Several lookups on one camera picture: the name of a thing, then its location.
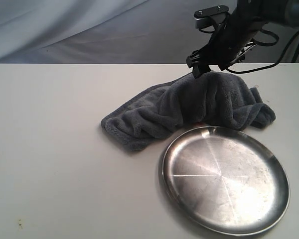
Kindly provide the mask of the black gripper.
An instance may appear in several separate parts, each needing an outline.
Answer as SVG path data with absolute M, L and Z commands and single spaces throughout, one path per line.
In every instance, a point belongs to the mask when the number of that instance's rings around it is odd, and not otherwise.
M 241 50 L 265 25 L 259 17 L 244 15 L 234 10 L 225 24 L 212 34 L 209 42 L 200 51 L 193 51 L 186 58 L 186 64 L 192 68 L 195 79 L 211 71 L 209 65 L 217 65 L 220 70 L 232 66 Z

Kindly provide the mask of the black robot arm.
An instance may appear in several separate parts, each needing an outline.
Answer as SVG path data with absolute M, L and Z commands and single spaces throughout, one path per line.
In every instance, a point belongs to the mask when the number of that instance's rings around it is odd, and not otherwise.
M 298 29 L 272 67 L 282 61 L 289 46 L 299 36 L 299 0 L 239 0 L 232 13 L 227 6 L 217 5 L 197 10 L 193 16 L 196 29 L 211 35 L 205 46 L 193 51 L 186 59 L 195 78 L 209 72 L 211 65 L 229 71 L 255 46 L 276 45 L 280 38 L 263 28 L 267 23 Z

